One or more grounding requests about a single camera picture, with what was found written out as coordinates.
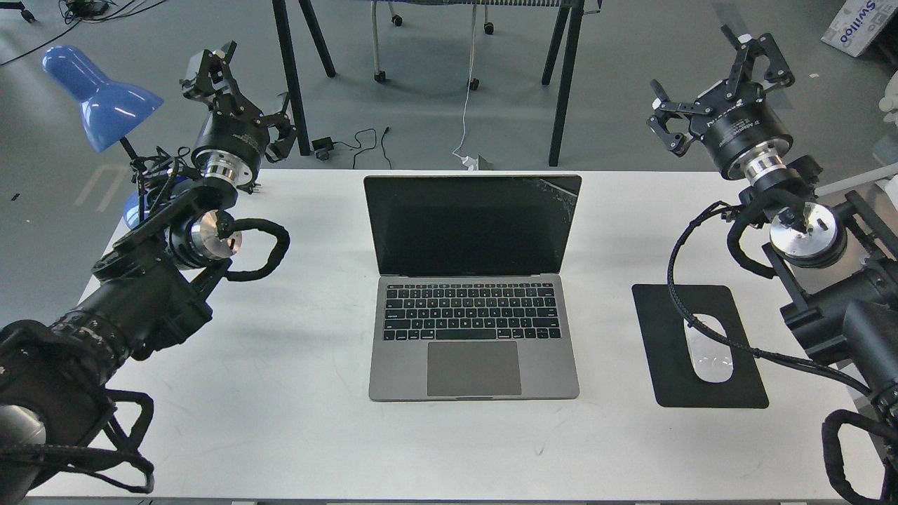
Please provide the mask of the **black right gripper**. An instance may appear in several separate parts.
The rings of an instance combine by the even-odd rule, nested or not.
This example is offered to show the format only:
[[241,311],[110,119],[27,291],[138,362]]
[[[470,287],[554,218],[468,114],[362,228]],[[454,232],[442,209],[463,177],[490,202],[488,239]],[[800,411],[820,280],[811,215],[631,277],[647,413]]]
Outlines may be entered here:
[[[682,157],[695,140],[708,150],[721,176],[728,181],[744,179],[737,159],[760,144],[772,144],[780,156],[794,142],[785,125],[766,102],[771,90],[788,88],[796,82],[777,42],[770,33],[755,39],[748,33],[737,36],[727,25],[721,32],[737,51],[728,79],[702,93],[695,102],[674,102],[658,80],[650,82],[655,94],[648,127],[665,148]],[[763,82],[754,79],[759,58],[768,62]],[[683,132],[671,132],[668,122],[686,121]]]

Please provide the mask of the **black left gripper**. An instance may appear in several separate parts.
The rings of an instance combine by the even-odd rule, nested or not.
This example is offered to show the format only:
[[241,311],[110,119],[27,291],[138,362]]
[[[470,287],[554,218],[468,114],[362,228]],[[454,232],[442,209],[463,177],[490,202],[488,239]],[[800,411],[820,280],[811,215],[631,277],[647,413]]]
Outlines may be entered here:
[[[229,41],[216,50],[203,49],[189,60],[185,77],[180,80],[182,95],[208,107],[208,117],[196,141],[192,162],[204,166],[212,154],[224,152],[237,158],[251,173],[260,169],[264,152],[267,162],[288,158],[298,131],[290,115],[289,92],[279,93],[276,109],[261,116],[261,109],[241,96],[231,72],[236,42]],[[261,118],[261,125],[256,124]],[[270,140],[267,129],[278,134]]]

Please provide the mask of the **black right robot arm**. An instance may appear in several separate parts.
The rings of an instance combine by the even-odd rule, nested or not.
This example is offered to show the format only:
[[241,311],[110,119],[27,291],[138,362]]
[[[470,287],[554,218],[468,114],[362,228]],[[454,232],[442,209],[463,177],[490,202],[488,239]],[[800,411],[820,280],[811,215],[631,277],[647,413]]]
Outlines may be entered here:
[[[822,457],[831,488],[850,504],[896,502],[896,233],[859,192],[822,203],[822,167],[812,156],[785,161],[792,135],[768,103],[773,90],[795,82],[770,33],[721,32],[735,50],[729,74],[689,102],[672,100],[657,81],[647,124],[674,156],[699,142],[728,181],[744,180],[739,204],[719,201],[691,221],[677,239],[666,285],[684,322],[713,341],[754,358],[826,377],[867,399],[872,415],[835,410],[822,422]],[[802,347],[802,358],[738,343],[712,330],[681,300],[676,261],[693,231],[721,215],[731,223],[729,255],[745,271],[779,279],[790,302],[780,313]],[[884,480],[879,497],[866,497],[845,471],[840,431],[851,426],[882,442]]]

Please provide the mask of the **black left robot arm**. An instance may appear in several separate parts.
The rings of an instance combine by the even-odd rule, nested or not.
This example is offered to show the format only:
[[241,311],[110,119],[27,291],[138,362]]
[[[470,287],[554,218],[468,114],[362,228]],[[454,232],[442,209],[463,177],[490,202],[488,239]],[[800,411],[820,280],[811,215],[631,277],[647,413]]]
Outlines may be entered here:
[[126,135],[161,106],[144,88],[109,79],[79,48],[49,48],[44,71],[81,107],[92,147],[121,144],[137,182],[130,230],[93,266],[98,290],[45,325],[20,320],[2,329],[2,502],[20,503],[57,473],[106,480],[129,464],[151,492],[154,467],[139,454],[154,404],[107,384],[128,359],[143,361],[209,322],[209,295],[222,279],[256,281],[288,252],[288,231],[269,220],[229,214],[253,189],[262,159],[287,157],[296,138],[288,93],[264,114],[240,92],[229,42],[189,62],[182,93],[208,106],[190,163],[158,150],[138,156]]

